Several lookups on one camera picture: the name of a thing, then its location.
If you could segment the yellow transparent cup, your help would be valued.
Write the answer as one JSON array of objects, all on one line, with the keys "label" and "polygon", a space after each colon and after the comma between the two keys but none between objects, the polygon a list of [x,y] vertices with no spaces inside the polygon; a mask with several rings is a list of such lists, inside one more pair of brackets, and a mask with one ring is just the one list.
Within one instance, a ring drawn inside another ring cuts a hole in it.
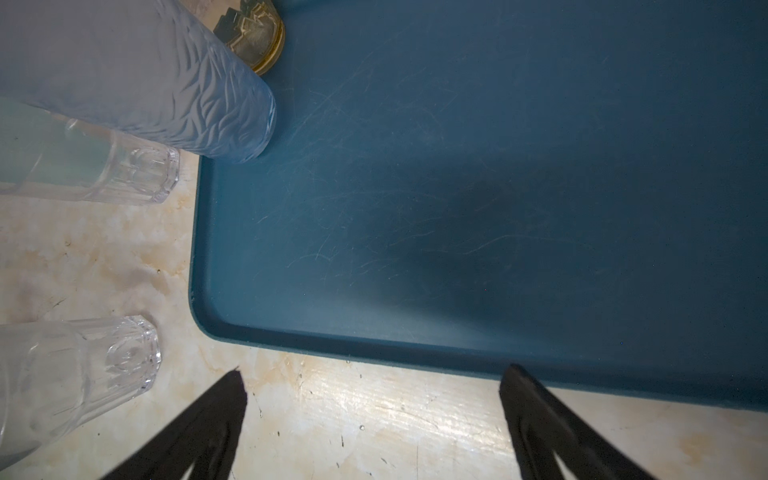
[{"label": "yellow transparent cup", "polygon": [[269,71],[285,45],[285,25],[269,0],[181,0],[182,5],[257,75]]}]

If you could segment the green textured plastic cup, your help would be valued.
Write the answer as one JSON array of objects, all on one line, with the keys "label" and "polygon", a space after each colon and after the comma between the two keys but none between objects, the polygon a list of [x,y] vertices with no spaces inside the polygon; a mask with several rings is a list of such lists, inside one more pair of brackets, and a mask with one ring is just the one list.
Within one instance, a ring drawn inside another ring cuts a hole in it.
[{"label": "green textured plastic cup", "polygon": [[110,161],[113,134],[102,127],[1,100],[1,191],[42,183],[90,187]]}]

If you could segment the tall blue frosted cup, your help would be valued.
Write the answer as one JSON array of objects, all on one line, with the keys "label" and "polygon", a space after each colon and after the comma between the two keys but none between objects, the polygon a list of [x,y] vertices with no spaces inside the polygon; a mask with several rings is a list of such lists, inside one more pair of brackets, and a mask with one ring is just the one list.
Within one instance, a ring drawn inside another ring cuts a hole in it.
[{"label": "tall blue frosted cup", "polygon": [[177,1],[5,1],[1,93],[240,164],[274,130],[268,85]]}]

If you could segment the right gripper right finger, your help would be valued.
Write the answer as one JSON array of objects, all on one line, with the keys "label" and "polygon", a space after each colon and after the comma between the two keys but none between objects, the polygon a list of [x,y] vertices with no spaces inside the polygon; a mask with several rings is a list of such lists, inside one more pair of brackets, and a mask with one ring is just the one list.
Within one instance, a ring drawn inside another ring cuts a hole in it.
[{"label": "right gripper right finger", "polygon": [[523,479],[650,479],[522,366],[504,372],[499,396]]}]

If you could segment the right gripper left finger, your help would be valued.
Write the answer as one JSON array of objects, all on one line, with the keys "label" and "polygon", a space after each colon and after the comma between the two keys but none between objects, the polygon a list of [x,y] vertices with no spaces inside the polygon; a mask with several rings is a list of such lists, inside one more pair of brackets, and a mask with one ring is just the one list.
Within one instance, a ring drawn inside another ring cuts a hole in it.
[{"label": "right gripper left finger", "polygon": [[247,408],[241,372],[206,390],[107,479],[227,479]]}]

